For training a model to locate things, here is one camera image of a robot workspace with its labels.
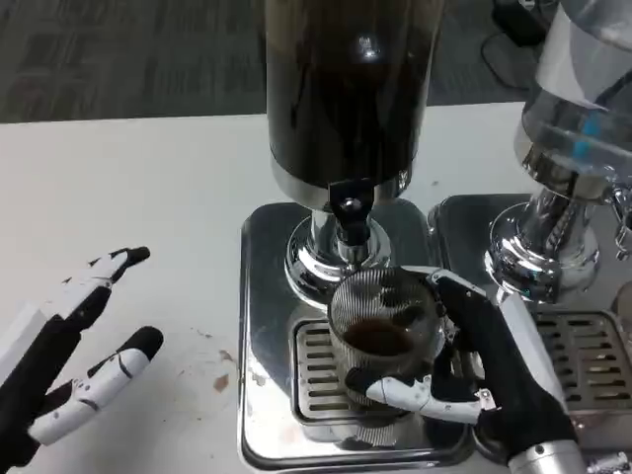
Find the metal grate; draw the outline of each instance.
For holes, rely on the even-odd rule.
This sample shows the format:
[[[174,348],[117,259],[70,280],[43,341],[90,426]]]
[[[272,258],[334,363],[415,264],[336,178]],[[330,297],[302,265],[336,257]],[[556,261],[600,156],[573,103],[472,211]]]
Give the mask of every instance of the metal grate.
[[[543,313],[537,327],[575,415],[632,410],[632,366],[607,313]]]
[[[611,316],[542,313],[537,328],[573,415],[632,411],[632,365]],[[326,320],[296,329],[295,354],[295,411],[305,421],[392,416],[388,409],[360,411],[347,397],[336,374]]]
[[[336,373],[329,324],[311,321],[296,330],[295,391],[298,412],[306,421],[359,420],[393,416],[389,408],[363,410],[354,404]]]

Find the floor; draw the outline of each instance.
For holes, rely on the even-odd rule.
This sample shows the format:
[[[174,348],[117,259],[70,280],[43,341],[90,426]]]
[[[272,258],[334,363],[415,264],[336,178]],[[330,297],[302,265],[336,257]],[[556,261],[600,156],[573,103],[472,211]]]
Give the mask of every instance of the floor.
[[[0,0],[0,121],[265,111],[254,6],[262,0]],[[491,0],[447,0],[431,105],[524,100],[481,61]],[[536,51],[487,49],[528,85]]]

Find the coffee liquid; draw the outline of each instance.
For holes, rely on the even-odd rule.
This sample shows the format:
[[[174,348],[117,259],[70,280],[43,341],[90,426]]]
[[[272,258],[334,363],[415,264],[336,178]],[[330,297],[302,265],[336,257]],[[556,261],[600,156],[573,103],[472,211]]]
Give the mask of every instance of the coffee liquid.
[[[271,149],[320,188],[408,169],[440,0],[266,0]]]
[[[410,352],[414,346],[406,330],[380,319],[351,325],[343,339],[353,348],[373,356],[399,356]]]

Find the table surface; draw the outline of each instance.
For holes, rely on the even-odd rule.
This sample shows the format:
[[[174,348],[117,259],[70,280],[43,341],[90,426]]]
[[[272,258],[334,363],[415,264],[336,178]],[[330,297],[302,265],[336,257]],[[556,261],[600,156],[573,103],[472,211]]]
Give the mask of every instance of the table surface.
[[[514,159],[520,108],[429,108],[405,198],[428,212],[452,195],[534,189]],[[151,259],[117,284],[60,381],[140,326],[165,334],[105,415],[19,472],[247,472],[236,433],[240,227],[258,206],[286,200],[266,117],[2,125],[0,143],[0,332],[84,262],[146,245]],[[492,470],[480,456],[467,466]]]

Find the brown spot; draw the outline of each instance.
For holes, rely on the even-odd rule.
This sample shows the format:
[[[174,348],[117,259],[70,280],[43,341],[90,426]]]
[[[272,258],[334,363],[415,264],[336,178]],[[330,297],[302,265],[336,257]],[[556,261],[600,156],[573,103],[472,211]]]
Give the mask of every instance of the brown spot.
[[[203,333],[203,332],[202,332],[202,331],[200,331],[199,329],[196,329],[196,332],[197,332],[200,336],[202,336],[203,338],[210,339],[210,338],[212,338],[212,337],[213,337],[213,335],[212,335],[212,334],[209,334],[209,333]]]
[[[255,382],[257,382],[257,385],[259,385],[260,387],[266,385],[266,378],[263,375],[253,373],[253,380],[255,380]]]
[[[219,350],[219,359],[220,360],[228,360],[229,362],[235,363],[235,359],[230,354],[229,351],[225,351],[224,349]]]
[[[228,374],[224,373],[221,377],[217,377],[215,379],[215,383],[213,383],[213,388],[216,392],[221,393],[228,386]]]
[[[297,427],[287,427],[283,429],[283,431],[280,434],[281,442],[285,444],[292,444],[293,442],[295,442],[296,437],[299,435],[299,433],[297,433],[296,430],[297,430]]]

